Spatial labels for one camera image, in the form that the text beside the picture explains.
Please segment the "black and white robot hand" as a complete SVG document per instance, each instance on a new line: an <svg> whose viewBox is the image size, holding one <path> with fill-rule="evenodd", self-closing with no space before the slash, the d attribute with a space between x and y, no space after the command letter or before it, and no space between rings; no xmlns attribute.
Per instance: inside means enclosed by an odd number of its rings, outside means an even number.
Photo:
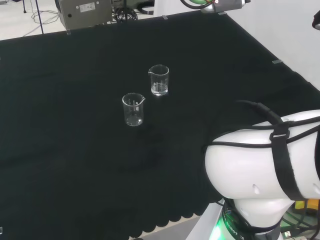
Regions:
<svg viewBox="0 0 320 240"><path fill-rule="evenodd" d="M222 13L239 10L251 0L180 0L189 9L200 10L203 13Z"/></svg>

